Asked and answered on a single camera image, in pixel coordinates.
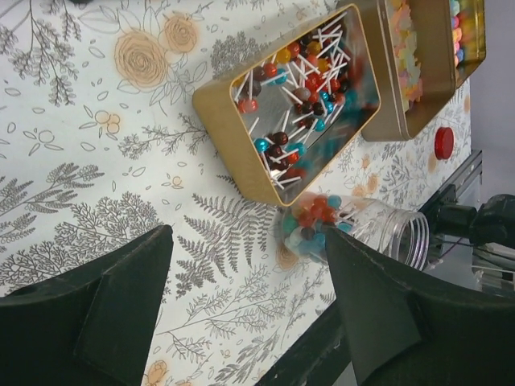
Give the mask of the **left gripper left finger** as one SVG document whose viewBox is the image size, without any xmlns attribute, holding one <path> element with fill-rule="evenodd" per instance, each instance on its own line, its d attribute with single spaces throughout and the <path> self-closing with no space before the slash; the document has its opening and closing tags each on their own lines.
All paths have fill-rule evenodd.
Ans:
<svg viewBox="0 0 515 386">
<path fill-rule="evenodd" d="M 139 385 L 167 280 L 172 228 L 1 299 L 3 385 Z"/>
</svg>

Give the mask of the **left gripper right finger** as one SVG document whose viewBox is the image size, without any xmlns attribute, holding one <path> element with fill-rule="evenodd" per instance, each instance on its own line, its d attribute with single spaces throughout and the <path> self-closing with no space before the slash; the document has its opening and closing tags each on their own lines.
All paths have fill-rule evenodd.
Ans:
<svg viewBox="0 0 515 386">
<path fill-rule="evenodd" d="M 326 236 L 358 384 L 513 384 L 512 298 L 432 277 L 339 229 Z"/>
</svg>

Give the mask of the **clear glass jar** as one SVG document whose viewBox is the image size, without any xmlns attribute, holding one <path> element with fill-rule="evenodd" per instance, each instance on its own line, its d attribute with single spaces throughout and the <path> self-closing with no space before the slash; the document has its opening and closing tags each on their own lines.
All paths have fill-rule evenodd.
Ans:
<svg viewBox="0 0 515 386">
<path fill-rule="evenodd" d="M 414 269 L 426 264 L 430 239 L 426 217 L 365 197 L 303 194 L 282 216 L 282 243 L 299 258 L 326 264 L 330 228 Z"/>
</svg>

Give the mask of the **red jar lid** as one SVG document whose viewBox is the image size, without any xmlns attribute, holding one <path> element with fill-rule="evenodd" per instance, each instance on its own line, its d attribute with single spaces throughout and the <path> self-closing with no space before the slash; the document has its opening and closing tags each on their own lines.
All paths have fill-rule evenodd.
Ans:
<svg viewBox="0 0 515 386">
<path fill-rule="evenodd" d="M 454 150 L 454 132 L 451 127 L 440 127 L 435 133 L 434 151 L 438 160 L 448 160 Z"/>
</svg>

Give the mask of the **popsicle candy tin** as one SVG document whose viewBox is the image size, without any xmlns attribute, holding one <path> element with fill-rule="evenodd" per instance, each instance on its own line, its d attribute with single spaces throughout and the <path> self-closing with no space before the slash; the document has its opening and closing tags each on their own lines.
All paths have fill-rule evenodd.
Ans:
<svg viewBox="0 0 515 386">
<path fill-rule="evenodd" d="M 380 97 L 369 142 L 415 138 L 455 93 L 448 1 L 355 1 Z"/>
</svg>

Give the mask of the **star candy tin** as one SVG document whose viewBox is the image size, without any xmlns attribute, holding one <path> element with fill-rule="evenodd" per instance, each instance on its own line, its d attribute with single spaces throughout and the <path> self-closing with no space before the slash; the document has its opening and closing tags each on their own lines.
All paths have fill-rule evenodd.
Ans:
<svg viewBox="0 0 515 386">
<path fill-rule="evenodd" d="M 459 88 L 486 59 L 483 0 L 451 0 L 451 38 L 455 88 Z"/>
</svg>

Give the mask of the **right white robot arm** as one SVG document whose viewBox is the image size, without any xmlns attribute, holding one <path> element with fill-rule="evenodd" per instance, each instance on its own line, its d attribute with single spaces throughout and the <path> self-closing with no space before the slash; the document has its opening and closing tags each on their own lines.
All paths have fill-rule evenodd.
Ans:
<svg viewBox="0 0 515 386">
<path fill-rule="evenodd" d="M 476 209 L 445 203 L 438 206 L 435 231 L 456 238 L 470 254 L 468 270 L 473 288 L 502 297 L 514 296 L 514 255 L 492 247 L 514 249 L 514 196 L 494 195 Z"/>
</svg>

